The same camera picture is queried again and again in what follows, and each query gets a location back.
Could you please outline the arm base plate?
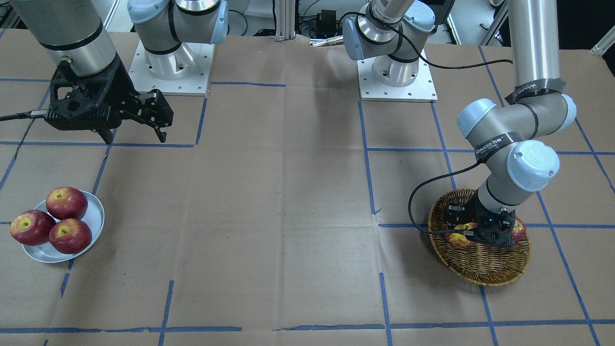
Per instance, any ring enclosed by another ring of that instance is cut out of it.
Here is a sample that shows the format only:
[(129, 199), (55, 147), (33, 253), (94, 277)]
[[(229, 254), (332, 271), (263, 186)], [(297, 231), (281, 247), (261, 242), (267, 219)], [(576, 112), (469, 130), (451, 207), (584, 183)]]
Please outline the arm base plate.
[(139, 42), (128, 70), (130, 79), (140, 93), (156, 88), (165, 96), (206, 96), (215, 48), (183, 42), (175, 52), (158, 55)]
[(357, 61), (361, 100), (429, 102), (439, 97), (429, 65), (422, 59), (411, 63), (388, 56)]

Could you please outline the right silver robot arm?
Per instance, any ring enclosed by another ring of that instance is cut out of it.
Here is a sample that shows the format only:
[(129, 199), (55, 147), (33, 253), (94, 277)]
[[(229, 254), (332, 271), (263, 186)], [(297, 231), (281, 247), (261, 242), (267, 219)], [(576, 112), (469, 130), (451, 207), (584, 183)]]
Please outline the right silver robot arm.
[[(173, 123), (163, 92), (140, 93), (101, 17), (89, 0), (12, 0), (33, 37), (56, 64), (49, 107), (2, 116), (42, 118), (60, 131), (92, 131), (106, 144), (123, 120), (151, 127), (160, 142)], [(224, 0), (130, 0), (130, 20), (159, 79), (180, 77), (196, 65), (187, 45), (221, 44), (228, 28)]]

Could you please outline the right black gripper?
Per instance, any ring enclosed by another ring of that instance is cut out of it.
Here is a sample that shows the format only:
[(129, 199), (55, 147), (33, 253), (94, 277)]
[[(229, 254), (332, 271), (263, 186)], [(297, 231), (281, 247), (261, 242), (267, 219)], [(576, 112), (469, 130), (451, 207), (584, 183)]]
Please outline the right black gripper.
[(174, 112), (161, 90), (136, 92), (121, 57), (115, 55), (101, 72), (77, 76), (68, 58), (59, 62), (50, 82), (50, 103), (44, 120), (60, 131), (94, 131), (111, 145), (117, 127), (133, 119), (152, 129), (165, 143)]

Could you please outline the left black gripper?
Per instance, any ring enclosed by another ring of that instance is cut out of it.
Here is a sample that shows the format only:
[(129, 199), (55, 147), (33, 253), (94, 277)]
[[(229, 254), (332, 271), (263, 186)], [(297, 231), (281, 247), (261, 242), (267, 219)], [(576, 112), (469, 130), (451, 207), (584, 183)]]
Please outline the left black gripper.
[(446, 233), (446, 241), (473, 241), (484, 245), (513, 248), (517, 241), (513, 236), (516, 225), (516, 212), (503, 208), (499, 213), (485, 208), (478, 199), (472, 199), (468, 205), (448, 203), (443, 210), (443, 222), (455, 226), (453, 232)]

